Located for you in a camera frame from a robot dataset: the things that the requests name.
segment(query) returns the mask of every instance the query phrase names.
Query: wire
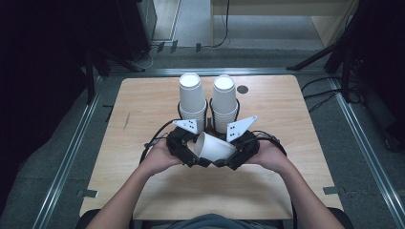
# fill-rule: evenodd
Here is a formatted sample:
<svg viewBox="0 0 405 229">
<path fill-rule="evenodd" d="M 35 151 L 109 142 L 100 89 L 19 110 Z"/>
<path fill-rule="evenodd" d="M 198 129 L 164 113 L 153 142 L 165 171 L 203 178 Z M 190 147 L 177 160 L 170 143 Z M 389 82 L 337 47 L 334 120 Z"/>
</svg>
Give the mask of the wire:
<svg viewBox="0 0 405 229">
<path fill-rule="evenodd" d="M 312 80 L 312 81 L 310 81 L 310 82 L 308 82 L 306 85 L 304 85 L 302 88 L 301 88 L 301 92 L 303 92 L 304 91 L 304 89 L 308 86 L 308 85 L 310 85 L 310 84 L 312 84 L 312 83 L 315 83 L 315 82 L 318 82 L 318 81 L 321 81 L 321 80 L 325 80 L 325 79 L 342 79 L 342 77 L 322 77 L 322 78 L 318 78 L 318 79 L 315 79 L 315 80 Z"/>
<path fill-rule="evenodd" d="M 223 0 L 221 0 L 220 4 L 221 4 L 221 11 L 224 11 Z M 221 13 L 221 19 L 223 20 L 223 25 L 224 25 L 224 27 L 226 28 L 226 23 L 225 23 L 225 21 L 224 21 L 224 15 L 223 15 L 222 13 Z"/>
<path fill-rule="evenodd" d="M 228 29 L 229 1 L 230 1 L 230 0 L 227 0 L 227 4 L 226 4 L 226 20 L 225 20 L 225 23 L 224 23 L 224 25 L 225 25 L 225 37 L 224 37 L 223 41 L 222 41 L 221 43 L 217 44 L 217 45 L 213 45 L 213 46 L 202 46 L 202 47 L 205 47 L 205 48 L 214 48 L 214 49 L 216 49 L 216 48 L 220 47 L 220 46 L 224 43 L 224 41 L 226 40 L 226 38 L 227 38 L 227 36 L 228 36 L 228 31 L 229 31 L 229 29 Z"/>
<path fill-rule="evenodd" d="M 142 152 L 142 155 L 140 156 L 139 164 L 141 164 L 142 161 L 145 159 L 146 154 L 147 154 L 148 151 L 149 151 L 149 148 L 154 145 L 153 142 L 154 142 L 156 139 L 158 139 L 158 135 L 160 134 L 160 132 L 161 132 L 164 128 L 166 128 L 168 125 L 170 125 L 173 121 L 176 121 L 176 120 L 181 120 L 181 119 L 176 118 L 176 119 L 172 119 L 172 120 L 166 122 L 166 123 L 165 123 L 163 126 L 161 126 L 160 129 L 155 133 L 155 135 L 152 137 L 151 141 L 149 141 L 149 143 L 145 144 L 145 150 Z"/>
<path fill-rule="evenodd" d="M 162 136 L 156 137 L 155 140 L 152 142 L 152 144 L 149 145 L 149 143 L 145 143 L 145 147 L 153 147 L 155 146 L 161 139 L 167 139 L 168 133 L 164 133 Z"/>
<path fill-rule="evenodd" d="M 131 65 L 136 66 L 136 67 L 138 67 L 138 68 L 140 68 L 140 69 L 143 69 L 143 70 L 146 70 L 146 69 L 149 69 L 150 67 L 152 67 L 154 61 L 153 61 L 153 57 L 152 57 L 151 51 L 154 50 L 154 49 L 156 49 L 157 47 L 158 47 L 158 46 L 152 46 L 152 48 L 151 48 L 148 52 L 144 52 L 140 58 L 138 58 L 138 59 L 135 60 L 135 61 L 132 61 L 132 62 L 131 62 Z M 137 62 L 140 61 L 140 60 L 145 56 L 146 53 L 149 54 L 149 58 L 150 58 L 150 60 L 151 60 L 151 63 L 150 63 L 148 66 L 146 66 L 146 67 L 142 67 L 141 65 L 137 64 Z"/>
<path fill-rule="evenodd" d="M 305 95 L 304 99 L 316 97 L 316 96 L 323 95 L 323 94 L 329 94 L 329 93 L 341 93 L 341 91 L 342 91 L 341 89 L 327 90 L 327 91 L 324 91 L 324 92 L 321 92 L 321 93 L 318 93 L 318 94 Z"/>
<path fill-rule="evenodd" d="M 328 102 L 331 98 L 333 98 L 334 95 L 337 95 L 338 92 L 334 92 L 331 94 L 327 99 L 315 104 L 313 107 L 309 109 L 309 113 L 313 112 L 314 110 L 318 109 L 320 106 L 322 106 L 324 103 Z"/>
<path fill-rule="evenodd" d="M 258 133 L 258 134 L 256 135 L 256 137 L 259 137 L 260 135 L 261 135 L 261 136 L 264 136 L 264 137 L 271 137 L 270 134 L 268 134 L 268 133 L 266 133 L 266 132 L 264 132 L 264 131 L 252 131 L 252 133 Z"/>
</svg>

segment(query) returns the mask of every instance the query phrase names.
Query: wooden table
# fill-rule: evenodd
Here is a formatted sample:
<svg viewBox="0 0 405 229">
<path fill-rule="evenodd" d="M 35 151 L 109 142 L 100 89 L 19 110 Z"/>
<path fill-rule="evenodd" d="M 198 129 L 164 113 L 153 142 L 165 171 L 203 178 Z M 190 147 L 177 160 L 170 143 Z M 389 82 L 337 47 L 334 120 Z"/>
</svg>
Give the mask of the wooden table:
<svg viewBox="0 0 405 229">
<path fill-rule="evenodd" d="M 266 131 L 281 139 L 289 159 L 303 174 L 315 194 L 329 207 L 342 209 L 307 106 L 293 75 L 234 76 L 238 119 L 257 115 L 250 131 Z M 214 77 L 202 77 L 205 97 L 212 97 Z M 178 118 L 179 79 L 125 79 L 117 96 L 89 190 L 80 215 L 101 208 L 137 168 L 143 145 L 168 120 Z M 165 129 L 170 132 L 171 125 Z M 174 166 L 147 182 L 134 211 L 135 219 L 192 219 L 215 213 L 233 219 L 291 219 L 290 199 L 280 177 L 258 165 L 237 171 L 210 166 Z"/>
</svg>

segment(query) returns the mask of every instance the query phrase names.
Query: hand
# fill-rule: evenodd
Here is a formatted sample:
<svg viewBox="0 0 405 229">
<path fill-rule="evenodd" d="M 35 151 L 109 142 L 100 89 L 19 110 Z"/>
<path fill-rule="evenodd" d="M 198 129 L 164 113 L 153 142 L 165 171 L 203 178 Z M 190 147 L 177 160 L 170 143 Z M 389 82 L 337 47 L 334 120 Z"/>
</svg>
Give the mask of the hand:
<svg viewBox="0 0 405 229">
<path fill-rule="evenodd" d="M 287 157 L 268 140 L 260 140 L 259 152 L 249 159 L 246 164 L 258 164 L 278 174 L 292 165 Z"/>
<path fill-rule="evenodd" d="M 161 139 L 138 168 L 144 170 L 151 177 L 178 164 L 181 164 L 181 161 L 177 157 L 170 155 L 169 149 L 166 146 L 166 140 Z"/>
</svg>

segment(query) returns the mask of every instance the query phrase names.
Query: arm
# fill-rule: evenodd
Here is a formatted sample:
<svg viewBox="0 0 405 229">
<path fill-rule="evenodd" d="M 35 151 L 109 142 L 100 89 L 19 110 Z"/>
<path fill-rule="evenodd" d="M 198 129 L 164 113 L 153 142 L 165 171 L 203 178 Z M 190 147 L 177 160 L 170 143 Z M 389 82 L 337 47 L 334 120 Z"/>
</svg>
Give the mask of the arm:
<svg viewBox="0 0 405 229">
<path fill-rule="evenodd" d="M 149 177 L 177 164 L 181 164 L 181 161 L 171 156 L 166 141 L 160 140 L 118 192 L 98 212 L 88 228 L 127 228 Z"/>
<path fill-rule="evenodd" d="M 269 141 L 260 141 L 258 154 L 247 163 L 259 164 L 280 175 L 304 228 L 343 228 L 312 192 L 297 168 Z"/>
</svg>

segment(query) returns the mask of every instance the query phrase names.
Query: paper cup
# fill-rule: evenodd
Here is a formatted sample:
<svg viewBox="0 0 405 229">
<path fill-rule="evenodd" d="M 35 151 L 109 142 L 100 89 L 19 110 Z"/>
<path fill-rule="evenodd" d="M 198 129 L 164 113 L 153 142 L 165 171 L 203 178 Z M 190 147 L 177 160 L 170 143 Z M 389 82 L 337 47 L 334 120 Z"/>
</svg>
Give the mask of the paper cup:
<svg viewBox="0 0 405 229">
<path fill-rule="evenodd" d="M 194 154 L 214 162 L 219 159 L 228 159 L 235 150 L 232 144 L 202 132 L 197 139 Z"/>
<path fill-rule="evenodd" d="M 235 110 L 236 90 L 233 78 L 222 74 L 215 78 L 212 96 L 212 108 L 220 114 L 229 114 Z"/>
<path fill-rule="evenodd" d="M 180 103 L 184 111 L 197 113 L 205 106 L 203 85 L 195 73 L 185 73 L 180 77 Z"/>
<path fill-rule="evenodd" d="M 204 121 L 206 119 L 205 116 L 205 109 L 206 109 L 206 103 L 205 106 L 200 110 L 199 112 L 196 113 L 188 113 L 186 112 L 180 105 L 180 113 L 182 119 L 196 119 L 197 120 L 197 134 L 201 133 L 204 130 Z"/>
<path fill-rule="evenodd" d="M 236 106 L 235 110 L 229 114 L 219 114 L 213 109 L 214 117 L 212 118 L 212 126 L 214 126 L 215 121 L 215 131 L 221 134 L 225 134 L 227 130 L 227 124 L 235 121 L 237 113 L 238 106 Z"/>
</svg>

